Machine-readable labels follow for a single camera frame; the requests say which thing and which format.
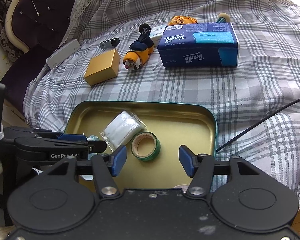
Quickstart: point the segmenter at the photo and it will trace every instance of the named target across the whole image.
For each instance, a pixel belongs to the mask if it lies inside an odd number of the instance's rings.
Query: bed
[[[240,41],[235,68],[165,69],[155,49],[141,69],[123,65],[118,77],[90,87],[83,79],[101,41],[118,37],[121,57],[141,23],[158,26],[173,16],[214,22],[231,16]],[[76,0],[60,45],[81,49],[60,66],[45,65],[28,86],[23,110],[35,128],[63,131],[86,100],[180,102],[205,106],[218,123],[218,145],[300,98],[300,7],[290,0]],[[237,154],[294,190],[300,201],[300,103],[275,115],[217,153]],[[216,176],[213,188],[226,182]]]

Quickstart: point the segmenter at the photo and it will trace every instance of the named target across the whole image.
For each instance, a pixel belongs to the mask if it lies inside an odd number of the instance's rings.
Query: tempo tissue box
[[[84,74],[85,81],[90,85],[103,82],[118,75],[120,55],[116,49],[93,57]]]
[[[236,66],[239,48],[230,23],[167,26],[158,45],[164,67]]]

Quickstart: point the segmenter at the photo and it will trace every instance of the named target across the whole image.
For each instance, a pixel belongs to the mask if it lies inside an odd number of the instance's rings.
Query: black cable
[[[300,98],[287,104],[286,106],[281,107],[279,110],[273,112],[272,114],[266,116],[265,118],[263,118],[262,120],[260,120],[259,122],[255,123],[254,125],[250,126],[249,128],[247,128],[246,130],[244,130],[242,133],[239,133],[237,136],[233,137],[230,141],[226,142],[224,145],[220,146],[216,152],[222,150],[224,147],[228,146],[229,144],[233,143],[234,141],[236,141],[237,139],[239,139],[242,135],[245,135],[247,132],[251,131],[253,128],[257,127],[259,124],[263,123],[265,120],[268,120],[270,117],[274,116],[275,114],[281,112],[282,110],[286,109],[289,106],[292,106],[296,103],[300,102]]]

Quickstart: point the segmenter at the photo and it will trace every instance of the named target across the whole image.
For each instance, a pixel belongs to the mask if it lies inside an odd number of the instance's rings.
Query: small white box
[[[69,43],[62,46],[60,49],[56,50],[50,57],[47,58],[48,66],[53,69],[60,65],[66,58],[72,55],[74,52],[80,49],[79,42],[74,39]]]
[[[159,41],[161,39],[161,36],[162,36],[166,26],[167,25],[164,24],[164,25],[160,25],[160,26],[152,28],[149,37],[153,41],[155,47],[158,46]]]

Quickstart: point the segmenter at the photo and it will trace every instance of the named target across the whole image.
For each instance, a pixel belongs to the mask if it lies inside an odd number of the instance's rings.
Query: blue tissue box
[[[239,48],[230,23],[167,26],[158,45],[164,67],[236,66]]]

